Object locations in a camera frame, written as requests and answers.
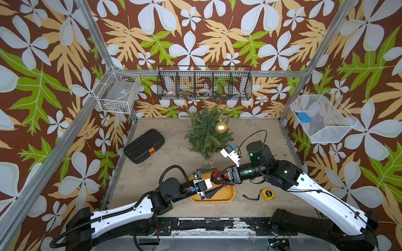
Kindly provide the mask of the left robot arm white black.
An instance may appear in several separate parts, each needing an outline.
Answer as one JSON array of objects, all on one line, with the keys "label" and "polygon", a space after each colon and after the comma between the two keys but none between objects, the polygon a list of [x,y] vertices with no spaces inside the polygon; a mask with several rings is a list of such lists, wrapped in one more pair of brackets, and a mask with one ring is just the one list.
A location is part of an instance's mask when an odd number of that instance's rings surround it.
[{"label": "left robot arm white black", "polygon": [[104,211],[80,209],[49,247],[90,251],[113,238],[153,233],[158,228],[157,216],[172,210],[173,203],[194,195],[212,198],[223,188],[219,184],[221,174],[216,169],[199,169],[189,179],[181,166],[172,165],[161,174],[158,187],[145,192],[136,202]]}]

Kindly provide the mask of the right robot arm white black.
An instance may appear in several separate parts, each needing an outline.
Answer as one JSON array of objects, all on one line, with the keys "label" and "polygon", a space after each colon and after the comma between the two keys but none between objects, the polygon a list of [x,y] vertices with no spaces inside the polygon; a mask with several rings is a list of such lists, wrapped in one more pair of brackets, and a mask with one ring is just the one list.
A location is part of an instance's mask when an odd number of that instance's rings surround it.
[{"label": "right robot arm white black", "polygon": [[299,197],[323,215],[307,217],[276,209],[269,220],[275,234],[305,234],[325,240],[340,251],[379,249],[375,234],[379,219],[372,211],[364,212],[342,201],[293,163],[276,160],[270,148],[261,141],[248,144],[246,150],[250,160],[246,164],[239,164],[240,156],[232,146],[226,146],[221,151],[235,164],[219,173],[213,172],[211,178],[214,184],[234,186],[262,177],[264,182]]}]

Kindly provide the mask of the gold ornament ball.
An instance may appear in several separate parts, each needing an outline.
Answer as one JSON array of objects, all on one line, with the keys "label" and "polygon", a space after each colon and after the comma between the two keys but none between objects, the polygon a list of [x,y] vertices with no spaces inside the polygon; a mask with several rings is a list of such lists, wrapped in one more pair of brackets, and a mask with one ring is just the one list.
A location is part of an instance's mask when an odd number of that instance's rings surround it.
[{"label": "gold ornament ball", "polygon": [[215,124],[215,131],[218,134],[223,134],[227,132],[227,130],[228,130],[227,122],[223,121],[223,119],[219,119],[219,121]]}]

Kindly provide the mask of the yellow plastic tray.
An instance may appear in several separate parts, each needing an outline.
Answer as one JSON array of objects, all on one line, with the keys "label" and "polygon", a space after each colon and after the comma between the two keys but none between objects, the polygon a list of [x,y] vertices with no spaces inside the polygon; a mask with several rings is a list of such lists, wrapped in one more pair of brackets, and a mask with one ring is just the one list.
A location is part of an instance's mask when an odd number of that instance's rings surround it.
[{"label": "yellow plastic tray", "polygon": [[[215,174],[219,174],[221,171],[214,170],[213,172],[208,172],[201,175],[202,179],[211,178],[211,175],[215,176]],[[194,179],[194,175],[189,177],[189,180],[192,181]],[[213,184],[212,189],[219,187],[219,185]],[[224,185],[211,199],[201,199],[200,195],[191,196],[190,199],[197,204],[207,204],[207,203],[224,203],[230,202],[234,199],[236,195],[235,189],[233,186]]]}]

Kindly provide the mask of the red faceted ornament ball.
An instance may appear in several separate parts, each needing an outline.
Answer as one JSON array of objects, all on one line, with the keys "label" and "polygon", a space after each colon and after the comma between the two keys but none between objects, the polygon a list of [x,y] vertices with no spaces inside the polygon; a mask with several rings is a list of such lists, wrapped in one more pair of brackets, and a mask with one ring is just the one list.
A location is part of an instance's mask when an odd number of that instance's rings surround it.
[{"label": "red faceted ornament ball", "polygon": [[214,171],[213,173],[211,173],[211,180],[212,180],[212,182],[216,185],[216,178],[218,178],[217,176],[216,176],[216,171]]}]

